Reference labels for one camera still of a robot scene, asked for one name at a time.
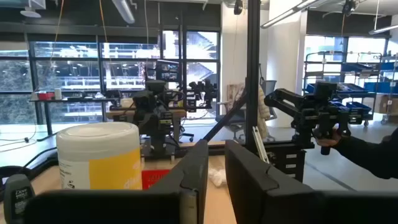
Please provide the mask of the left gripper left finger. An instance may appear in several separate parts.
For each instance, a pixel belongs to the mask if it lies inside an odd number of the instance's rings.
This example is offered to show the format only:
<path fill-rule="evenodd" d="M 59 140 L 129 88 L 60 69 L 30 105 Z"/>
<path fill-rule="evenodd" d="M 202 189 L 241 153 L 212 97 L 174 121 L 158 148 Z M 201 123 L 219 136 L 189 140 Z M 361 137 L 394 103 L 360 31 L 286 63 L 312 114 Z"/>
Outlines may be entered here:
<path fill-rule="evenodd" d="M 147 190 L 44 192 L 28 202 L 24 223 L 203 223 L 208 153 L 198 141 Z"/>

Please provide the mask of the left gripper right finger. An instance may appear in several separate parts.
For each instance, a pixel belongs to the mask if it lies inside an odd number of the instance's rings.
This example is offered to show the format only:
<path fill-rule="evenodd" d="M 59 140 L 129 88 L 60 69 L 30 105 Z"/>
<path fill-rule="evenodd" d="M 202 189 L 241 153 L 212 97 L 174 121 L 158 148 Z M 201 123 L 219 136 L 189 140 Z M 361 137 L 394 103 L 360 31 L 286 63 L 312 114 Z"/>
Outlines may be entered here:
<path fill-rule="evenodd" d="M 225 170 L 237 223 L 397 223 L 397 194 L 315 190 L 234 141 Z"/>

